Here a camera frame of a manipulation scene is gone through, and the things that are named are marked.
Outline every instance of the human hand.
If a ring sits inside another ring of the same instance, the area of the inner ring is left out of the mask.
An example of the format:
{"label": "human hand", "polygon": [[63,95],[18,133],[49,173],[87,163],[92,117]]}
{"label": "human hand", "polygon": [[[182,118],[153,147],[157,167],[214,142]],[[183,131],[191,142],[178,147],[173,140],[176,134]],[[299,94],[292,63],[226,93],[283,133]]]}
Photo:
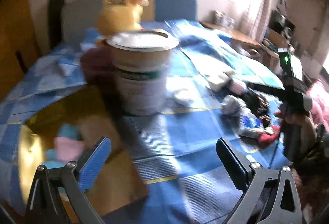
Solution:
{"label": "human hand", "polygon": [[274,113],[274,116],[281,118],[280,126],[285,125],[285,122],[288,124],[295,124],[301,126],[300,138],[301,138],[301,147],[300,152],[302,154],[306,153],[307,150],[313,146],[316,140],[316,126],[313,123],[312,116],[293,114],[286,115],[283,121],[283,113],[278,110]]}

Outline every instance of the plastic bucket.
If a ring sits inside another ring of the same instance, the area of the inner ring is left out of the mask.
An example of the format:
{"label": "plastic bucket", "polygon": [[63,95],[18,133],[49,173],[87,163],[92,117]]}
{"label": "plastic bucket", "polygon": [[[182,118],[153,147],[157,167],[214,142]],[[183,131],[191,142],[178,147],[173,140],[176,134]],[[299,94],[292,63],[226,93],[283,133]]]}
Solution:
{"label": "plastic bucket", "polygon": [[107,43],[125,111],[134,115],[161,111],[171,50],[179,41],[165,32],[139,31],[118,33]]}

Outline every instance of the pink curtain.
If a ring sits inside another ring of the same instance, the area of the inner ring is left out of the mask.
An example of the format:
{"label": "pink curtain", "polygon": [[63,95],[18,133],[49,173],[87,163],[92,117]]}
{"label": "pink curtain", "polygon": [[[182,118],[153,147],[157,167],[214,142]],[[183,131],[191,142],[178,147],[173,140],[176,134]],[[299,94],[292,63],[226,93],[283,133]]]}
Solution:
{"label": "pink curtain", "polygon": [[242,16],[239,30],[262,42],[271,13],[271,1],[250,0],[249,8]]}

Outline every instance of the yellow plush toy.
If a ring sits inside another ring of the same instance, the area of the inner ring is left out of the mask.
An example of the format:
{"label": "yellow plush toy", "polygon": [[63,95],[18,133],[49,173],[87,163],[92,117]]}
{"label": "yellow plush toy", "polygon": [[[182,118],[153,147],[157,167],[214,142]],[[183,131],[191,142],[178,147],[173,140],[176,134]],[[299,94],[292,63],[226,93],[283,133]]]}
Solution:
{"label": "yellow plush toy", "polygon": [[140,30],[140,17],[148,0],[103,0],[97,28],[103,36]]}

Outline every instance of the pink blanket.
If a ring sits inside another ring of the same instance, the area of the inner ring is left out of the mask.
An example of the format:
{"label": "pink blanket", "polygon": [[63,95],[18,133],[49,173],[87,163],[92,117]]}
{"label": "pink blanket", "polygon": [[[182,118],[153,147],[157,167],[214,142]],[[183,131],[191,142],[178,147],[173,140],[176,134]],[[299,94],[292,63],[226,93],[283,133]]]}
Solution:
{"label": "pink blanket", "polygon": [[307,91],[313,99],[311,110],[314,124],[323,124],[326,131],[329,131],[329,93],[325,90],[321,80],[317,80]]}

